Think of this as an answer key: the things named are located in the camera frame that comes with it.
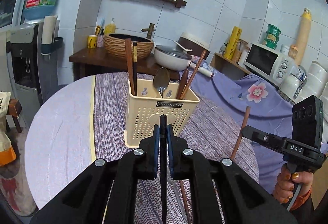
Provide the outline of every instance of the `white microwave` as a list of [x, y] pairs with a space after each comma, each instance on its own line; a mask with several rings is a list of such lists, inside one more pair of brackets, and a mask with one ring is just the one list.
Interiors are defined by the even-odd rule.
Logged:
[[259, 43], [252, 44], [244, 65], [278, 88], [289, 74], [300, 71], [291, 57]]

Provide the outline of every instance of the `camera lens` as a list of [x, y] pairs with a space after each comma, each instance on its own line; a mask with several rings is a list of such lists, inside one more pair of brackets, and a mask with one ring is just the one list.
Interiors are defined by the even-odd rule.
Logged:
[[300, 119], [304, 119], [305, 117], [305, 108], [300, 109]]
[[298, 117], [297, 111], [294, 111], [294, 113], [293, 113], [293, 119], [296, 120], [297, 117]]
[[312, 113], [313, 113], [313, 107], [312, 107], [311, 105], [308, 106], [308, 108], [307, 108], [307, 110], [306, 110], [306, 113], [307, 113], [309, 116], [312, 115]]

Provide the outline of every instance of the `paper bag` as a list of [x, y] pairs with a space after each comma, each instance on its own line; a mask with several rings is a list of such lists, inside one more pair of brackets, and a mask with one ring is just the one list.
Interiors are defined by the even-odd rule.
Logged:
[[0, 166], [6, 165], [16, 159], [16, 154], [6, 131], [6, 114], [11, 93], [0, 91]]

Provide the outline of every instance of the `green container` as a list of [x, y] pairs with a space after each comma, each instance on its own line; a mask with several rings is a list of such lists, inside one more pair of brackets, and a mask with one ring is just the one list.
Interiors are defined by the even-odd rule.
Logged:
[[279, 28], [277, 28], [276, 26], [274, 26], [272, 24], [269, 24], [268, 30], [265, 33], [265, 40], [271, 41], [273, 44], [275, 44], [277, 46], [280, 34], [281, 34], [281, 31], [279, 30]]
[[276, 47], [277, 47], [277, 44], [276, 43], [272, 43], [270, 40], [268, 40], [268, 39], [264, 39], [264, 41], [263, 41], [263, 43], [262, 43], [263, 45], [266, 45], [267, 47], [269, 47], [269, 48], [272, 48], [272, 49], [276, 49]]

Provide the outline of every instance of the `yellow cup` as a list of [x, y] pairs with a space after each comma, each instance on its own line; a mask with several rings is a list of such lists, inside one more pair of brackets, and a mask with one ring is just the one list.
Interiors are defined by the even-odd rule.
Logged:
[[89, 35], [88, 36], [88, 48], [96, 48], [97, 47], [97, 35]]

